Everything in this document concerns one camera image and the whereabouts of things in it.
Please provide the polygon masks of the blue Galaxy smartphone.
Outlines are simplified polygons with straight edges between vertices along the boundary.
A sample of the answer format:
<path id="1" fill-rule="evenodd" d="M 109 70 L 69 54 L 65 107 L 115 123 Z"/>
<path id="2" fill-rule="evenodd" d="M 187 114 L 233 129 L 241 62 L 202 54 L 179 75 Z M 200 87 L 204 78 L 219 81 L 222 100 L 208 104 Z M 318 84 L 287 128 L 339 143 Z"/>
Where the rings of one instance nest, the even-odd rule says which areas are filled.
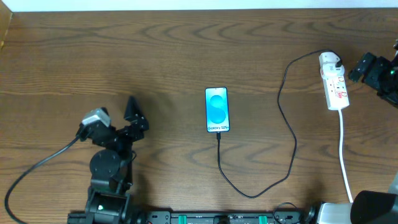
<path id="1" fill-rule="evenodd" d="M 205 89 L 206 130 L 209 133 L 230 130 L 228 90 L 226 87 Z"/>

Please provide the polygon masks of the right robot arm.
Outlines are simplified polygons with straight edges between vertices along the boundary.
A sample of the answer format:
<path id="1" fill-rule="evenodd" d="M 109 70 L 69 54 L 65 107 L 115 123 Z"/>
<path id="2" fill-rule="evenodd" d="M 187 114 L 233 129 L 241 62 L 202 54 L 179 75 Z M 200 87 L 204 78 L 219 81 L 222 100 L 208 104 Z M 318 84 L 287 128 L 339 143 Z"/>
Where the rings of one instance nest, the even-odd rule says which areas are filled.
<path id="1" fill-rule="evenodd" d="M 353 197 L 343 157 L 343 109 L 349 106 L 345 68 L 341 57 L 332 50 L 321 50 L 320 75 L 329 110 L 337 111 L 340 136 L 338 158 L 348 196 L 347 203 L 321 203 L 311 207 L 302 223 L 397 223 L 397 180 L 387 193 L 363 190 Z M 397 56 L 392 60 L 365 53 L 349 72 L 353 82 L 361 81 L 376 90 L 380 99 L 397 107 Z"/>

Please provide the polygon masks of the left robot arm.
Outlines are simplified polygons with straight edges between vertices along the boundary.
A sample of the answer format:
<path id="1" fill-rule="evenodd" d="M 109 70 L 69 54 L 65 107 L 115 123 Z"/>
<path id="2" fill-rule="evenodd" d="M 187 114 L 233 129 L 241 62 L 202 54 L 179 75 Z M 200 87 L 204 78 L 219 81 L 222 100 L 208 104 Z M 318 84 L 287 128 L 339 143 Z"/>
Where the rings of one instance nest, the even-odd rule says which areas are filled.
<path id="1" fill-rule="evenodd" d="M 88 200 L 83 213 L 70 213 L 68 223 L 84 224 L 136 224 L 145 223 L 145 212 L 132 203 L 127 192 L 132 186 L 132 162 L 136 153 L 133 142 L 144 138 L 149 123 L 131 96 L 128 99 L 124 119 L 128 126 L 116 129 L 111 125 L 105 107 L 90 111 L 80 123 L 76 136 L 104 149 L 97 152 L 90 161 L 91 180 Z"/>

